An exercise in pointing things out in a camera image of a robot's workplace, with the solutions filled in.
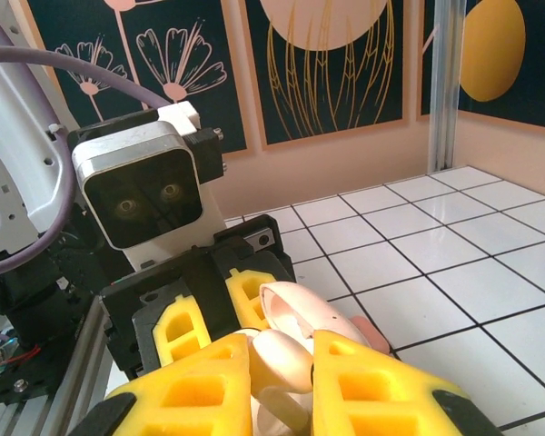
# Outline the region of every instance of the framed artwork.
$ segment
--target framed artwork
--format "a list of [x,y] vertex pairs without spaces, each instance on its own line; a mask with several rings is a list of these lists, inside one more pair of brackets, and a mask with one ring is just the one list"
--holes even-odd
[[[127,77],[172,102],[188,100],[223,151],[247,149],[220,0],[20,0],[47,50]],[[144,104],[80,74],[55,70],[79,125]]]
[[[424,1],[424,38],[431,34],[433,4]],[[431,48],[421,70],[426,114]],[[459,110],[545,133],[545,0],[467,0]]]
[[403,0],[242,1],[269,146],[403,118]]

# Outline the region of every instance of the screw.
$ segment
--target screw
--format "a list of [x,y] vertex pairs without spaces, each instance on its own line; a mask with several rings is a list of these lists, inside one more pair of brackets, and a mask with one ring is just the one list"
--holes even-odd
[[218,136],[218,139],[220,141],[222,141],[222,139],[224,139],[224,134],[222,133],[222,129],[220,128],[215,128],[214,129],[214,133]]
[[25,379],[20,379],[20,380],[15,381],[15,392],[16,393],[24,392],[27,387],[28,387],[28,381],[26,381]]

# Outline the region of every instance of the white tile floor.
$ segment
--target white tile floor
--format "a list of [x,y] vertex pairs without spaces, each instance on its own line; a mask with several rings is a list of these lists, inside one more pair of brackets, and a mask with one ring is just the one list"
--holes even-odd
[[299,282],[505,436],[545,436],[545,196],[466,167],[270,215]]

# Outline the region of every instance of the yellow foam pad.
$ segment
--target yellow foam pad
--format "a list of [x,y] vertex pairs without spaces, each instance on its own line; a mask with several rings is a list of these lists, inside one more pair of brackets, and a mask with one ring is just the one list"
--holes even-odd
[[228,293],[233,301],[236,316],[243,329],[269,329],[264,318],[259,290],[261,284],[276,282],[272,274],[259,271],[230,271],[231,277],[226,279]]
[[314,436],[461,436],[431,393],[457,386],[327,331],[314,333]]
[[154,327],[154,342],[162,366],[194,354],[211,343],[202,312],[193,296],[178,296]]
[[137,401],[114,436],[251,436],[248,340],[230,334],[116,389]]

